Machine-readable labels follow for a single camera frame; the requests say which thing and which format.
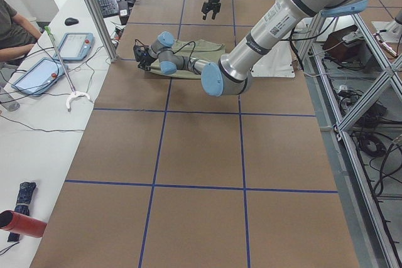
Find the computer mouse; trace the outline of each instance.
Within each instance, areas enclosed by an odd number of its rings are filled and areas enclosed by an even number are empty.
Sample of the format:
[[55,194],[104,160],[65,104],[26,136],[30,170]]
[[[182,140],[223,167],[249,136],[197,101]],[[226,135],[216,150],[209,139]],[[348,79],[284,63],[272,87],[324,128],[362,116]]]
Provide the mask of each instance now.
[[67,26],[77,24],[79,21],[75,18],[69,17],[64,21],[64,24]]

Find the blue rectangular device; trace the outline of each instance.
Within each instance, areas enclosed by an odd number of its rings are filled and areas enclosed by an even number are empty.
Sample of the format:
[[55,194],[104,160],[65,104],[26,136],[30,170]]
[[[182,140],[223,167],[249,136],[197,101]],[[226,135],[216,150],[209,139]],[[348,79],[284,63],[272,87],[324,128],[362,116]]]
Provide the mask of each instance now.
[[92,33],[65,33],[58,50],[63,61],[79,62],[85,59],[94,44],[94,35]]
[[64,75],[64,69],[58,61],[42,58],[15,83],[11,84],[11,87],[23,94],[39,97],[53,86],[62,75]]

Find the person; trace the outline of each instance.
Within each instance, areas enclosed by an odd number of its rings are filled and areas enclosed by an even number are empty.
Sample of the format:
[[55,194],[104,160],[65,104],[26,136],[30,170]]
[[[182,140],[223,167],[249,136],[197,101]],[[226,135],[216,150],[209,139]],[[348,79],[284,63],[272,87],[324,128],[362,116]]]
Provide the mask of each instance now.
[[40,36],[24,16],[0,0],[0,62],[19,65]]

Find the green cloth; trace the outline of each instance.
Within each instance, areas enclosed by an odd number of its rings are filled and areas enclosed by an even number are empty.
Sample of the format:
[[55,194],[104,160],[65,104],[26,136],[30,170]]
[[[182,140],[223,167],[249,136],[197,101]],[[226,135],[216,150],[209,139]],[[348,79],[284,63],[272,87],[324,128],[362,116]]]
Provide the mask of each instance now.
[[13,21],[17,11],[5,0],[0,0],[0,50],[36,43],[36,39]]
[[[172,46],[173,51],[179,50],[181,47],[186,45],[188,42],[187,41],[180,41],[176,40],[175,44]],[[220,56],[222,56],[225,53],[225,45],[224,44],[217,44],[205,40],[198,40],[195,42],[195,48],[193,50],[193,43],[184,46],[182,50],[180,50],[176,55],[178,56],[190,56],[201,59],[201,60],[206,60],[209,62],[215,62],[217,63],[220,59]],[[151,64],[151,71],[152,73],[155,73],[157,75],[164,75],[161,72],[160,66],[159,66],[159,60],[155,61],[154,63]],[[186,70],[178,70],[176,73],[173,75],[170,75],[169,77],[173,78],[190,78],[190,79],[200,79],[200,75],[195,75],[192,72],[188,72]]]

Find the keyboard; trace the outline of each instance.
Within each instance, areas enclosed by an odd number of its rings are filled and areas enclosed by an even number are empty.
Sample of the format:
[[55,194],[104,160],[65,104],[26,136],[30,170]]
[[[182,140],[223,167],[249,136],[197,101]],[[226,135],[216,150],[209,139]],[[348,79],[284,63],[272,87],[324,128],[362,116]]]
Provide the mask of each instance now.
[[116,0],[96,0],[99,4],[103,18],[119,14],[119,6]]

